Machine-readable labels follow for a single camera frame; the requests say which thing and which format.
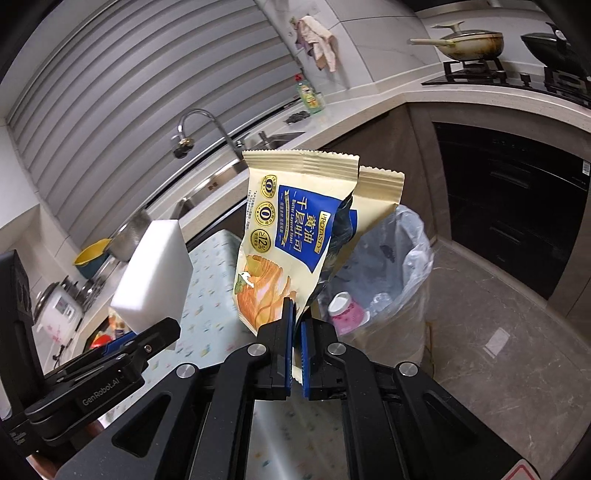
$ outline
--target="faucet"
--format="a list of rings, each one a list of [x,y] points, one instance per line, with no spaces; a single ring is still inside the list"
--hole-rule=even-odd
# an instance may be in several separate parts
[[[264,130],[262,132],[259,132],[259,137],[262,140],[263,146],[269,150],[272,150],[271,144],[269,143],[269,137],[267,136]]]
[[[238,157],[238,159],[244,160],[244,157],[242,156],[242,150],[241,150],[241,148],[243,147],[242,143],[240,141],[234,143],[234,140],[232,140],[230,135],[228,135],[228,132],[226,132],[226,129],[224,129],[223,125],[220,123],[220,120],[218,120],[214,114],[212,114],[211,112],[208,112],[207,110],[204,110],[202,108],[190,109],[190,110],[186,111],[185,113],[183,113],[181,115],[181,118],[178,120],[178,125],[177,125],[178,134],[175,137],[173,137],[173,140],[177,141],[177,148],[175,148],[173,150],[173,154],[176,158],[186,157],[187,154],[193,149],[193,146],[195,145],[194,139],[185,136],[184,123],[185,123],[185,120],[190,115],[197,115],[197,114],[203,115],[203,116],[206,116],[207,118],[209,118],[213,122],[213,124],[217,127],[217,129],[221,132],[221,134],[224,137],[224,140],[226,141],[226,143],[228,143],[228,145],[230,146],[230,148],[232,149],[234,154]]]

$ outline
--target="steel sink basin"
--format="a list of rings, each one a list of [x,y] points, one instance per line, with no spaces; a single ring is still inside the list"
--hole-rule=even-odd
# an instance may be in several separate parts
[[[244,160],[238,159],[233,160],[229,164],[220,168],[213,175],[203,180],[186,197],[179,200],[170,218],[174,220],[180,220],[212,193],[214,193],[216,190],[228,183],[240,172],[246,170],[247,168],[248,166],[246,165],[246,162]]]
[[[254,145],[251,150],[276,150],[277,148],[281,148],[288,142],[291,142],[294,138],[303,135],[304,132],[290,132],[286,134],[275,134],[270,135],[267,138],[267,141],[262,141]]]

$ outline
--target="snack bag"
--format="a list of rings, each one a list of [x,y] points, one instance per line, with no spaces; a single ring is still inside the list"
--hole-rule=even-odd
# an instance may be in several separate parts
[[[245,151],[249,167],[244,238],[233,298],[253,332],[281,317],[283,298],[297,316],[318,283],[339,206],[357,183],[356,155],[302,150]]]
[[[353,238],[340,249],[331,276],[345,264],[361,236],[396,209],[400,204],[403,187],[402,172],[359,167],[359,179],[353,190],[353,205],[349,211]]]

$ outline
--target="screw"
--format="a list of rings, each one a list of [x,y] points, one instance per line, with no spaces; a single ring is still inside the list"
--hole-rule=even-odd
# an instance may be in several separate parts
[[[342,343],[331,343],[327,350],[331,355],[343,355],[347,351],[347,347]]]
[[[418,373],[418,367],[412,362],[404,362],[403,364],[400,364],[398,370],[400,370],[400,373],[405,377],[414,377]]]
[[[177,367],[177,376],[180,378],[189,378],[195,374],[195,367],[191,364],[183,364]]]
[[[248,347],[248,353],[252,356],[261,356],[267,351],[267,347],[262,343],[253,343]]]

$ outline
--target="tile floor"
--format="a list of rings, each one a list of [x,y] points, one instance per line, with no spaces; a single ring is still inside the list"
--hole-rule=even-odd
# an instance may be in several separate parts
[[[435,379],[549,480],[591,421],[590,349],[455,249],[434,250]]]

